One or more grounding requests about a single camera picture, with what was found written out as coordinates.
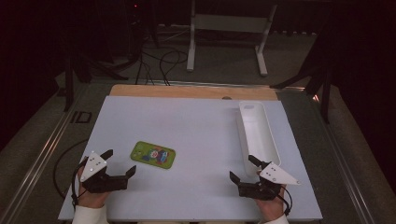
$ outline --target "human hand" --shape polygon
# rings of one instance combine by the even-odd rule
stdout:
[[[84,166],[78,169],[78,180],[80,180]],[[89,208],[101,208],[105,205],[105,200],[110,192],[105,193],[90,193],[84,187],[82,187],[81,181],[79,181],[78,187],[78,205]]]
[[[286,185],[282,185],[279,196],[283,198],[285,194]],[[283,216],[283,201],[275,197],[272,201],[262,201],[255,199],[256,204],[259,206],[262,216],[266,221],[273,221]]]

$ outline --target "rectangular white container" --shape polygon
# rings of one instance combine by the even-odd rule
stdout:
[[[280,165],[264,105],[261,102],[243,101],[239,103],[239,109],[236,121],[247,175],[257,176],[256,172],[261,169],[248,160],[248,155]]]

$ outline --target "green phone case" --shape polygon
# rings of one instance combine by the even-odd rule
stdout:
[[[176,152],[169,147],[161,147],[151,143],[139,141],[131,153],[133,161],[169,169],[175,160]]]

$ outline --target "dark background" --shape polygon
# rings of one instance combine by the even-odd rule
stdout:
[[[152,2],[157,23],[190,23],[190,1]],[[215,10],[224,15],[255,16],[269,9],[257,0],[242,6],[230,0],[227,7],[214,5],[222,1],[198,2],[200,13]],[[70,1],[67,5],[49,0],[0,3],[0,148],[58,90],[54,78],[64,70],[65,40],[76,41],[88,54],[108,56],[93,5],[93,0]],[[396,147],[392,141],[395,106],[391,81],[396,74],[395,9],[396,3],[385,0],[354,4],[282,1],[271,31],[319,34],[305,64],[326,61],[333,70],[332,84],[339,87],[393,190]],[[324,26],[329,15],[336,15],[338,21]]]

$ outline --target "white tabletop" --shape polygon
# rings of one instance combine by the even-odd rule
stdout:
[[[107,160],[109,175],[124,175],[137,165],[127,190],[112,192],[107,217],[114,221],[258,220],[252,199],[238,196],[229,171],[242,181],[244,170],[236,125],[239,101],[214,99],[107,96],[85,149],[101,154],[114,149]],[[287,186],[293,199],[289,220],[321,219],[318,202],[280,101],[263,101],[274,135],[281,167],[301,186]],[[164,170],[130,159],[138,141],[170,147],[177,153]],[[59,219],[72,219],[70,190]]]

